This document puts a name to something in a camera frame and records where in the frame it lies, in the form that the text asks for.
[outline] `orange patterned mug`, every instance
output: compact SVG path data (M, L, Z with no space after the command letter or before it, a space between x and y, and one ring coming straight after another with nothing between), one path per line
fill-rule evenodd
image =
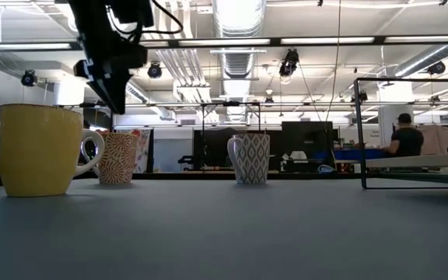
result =
M136 146L138 136L125 133L101 133L105 141L105 152L94 173L100 179L100 184L127 184L131 182L135 169ZM82 142L82 154L89 161L85 143Z

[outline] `table surface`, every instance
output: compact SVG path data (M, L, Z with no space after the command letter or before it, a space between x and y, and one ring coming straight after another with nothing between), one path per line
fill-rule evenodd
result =
M66 195L7 198L0 187L0 279L448 279L448 190L75 180Z

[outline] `ceiling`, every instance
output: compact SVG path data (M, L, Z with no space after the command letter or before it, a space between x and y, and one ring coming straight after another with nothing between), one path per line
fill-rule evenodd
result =
M325 3L338 3L338 1L325 0ZM378 0L378 1L350 1L343 0L345 4L389 5L404 4L409 0ZM434 2L434 5L409 7L406 9L354 9L341 8L340 35L381 35L381 34L448 34L448 4L439 6L438 0L416 0L413 3ZM68 27L68 19L59 12L52 2L38 2L32 4L26 1L5 1L6 9L0 7L0 30L2 42L16 41L53 41L73 40L76 33ZM210 0L192 1L194 11L191 13L191 31L195 37L214 37L213 16L209 13L200 13L203 8L211 5ZM317 7L317 0L303 1L268 1L265 10L262 36L264 37L305 37L305 36L337 36L338 35L338 7L324 5ZM277 4L293 4L295 6L274 6ZM43 12L54 13L43 15ZM424 51L429 46L386 46L381 47L340 47L338 60L336 47L299 47L300 69L297 69L292 81L282 85L278 73L273 71L278 62L283 59L287 48L270 47L266 53L257 54L253 77L257 81L251 83L250 94L262 101L266 96L265 90L272 89L272 96L277 102L309 101L310 95L319 101L339 101L343 93L357 77L364 76L379 65L399 65L409 58ZM28 61L59 61L66 68L71 69L84 55L81 51L55 51L55 52L16 52L4 53L2 60L9 68L20 62ZM211 86L211 98L219 98L222 94L222 73L219 66L219 57L210 54L209 49L198 50L198 59L201 63L205 78ZM150 61L158 61L155 51L149 52ZM448 58L443 60L446 64L448 78ZM136 72L132 82L142 87L156 102L175 102L173 97L173 78L163 67L163 75L159 79L150 79L147 74L147 65ZM412 78L428 78L428 75L415 74ZM363 86L370 100L376 100L377 87L375 84ZM446 83L434 83L433 86L415 83L415 99L427 99L429 95L448 88ZM343 95L349 101L352 92ZM97 98L93 91L88 91L86 98ZM265 110L278 110L277 107L268 107ZM293 110L295 107L282 107L281 110ZM332 110L347 110L345 107L332 107Z

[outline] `black t-shirt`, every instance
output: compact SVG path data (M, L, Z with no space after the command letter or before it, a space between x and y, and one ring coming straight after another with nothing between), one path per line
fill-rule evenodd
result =
M421 146L425 141L423 134L415 128L401 128L392 134L392 141L398 140L399 145L394 156L419 156Z

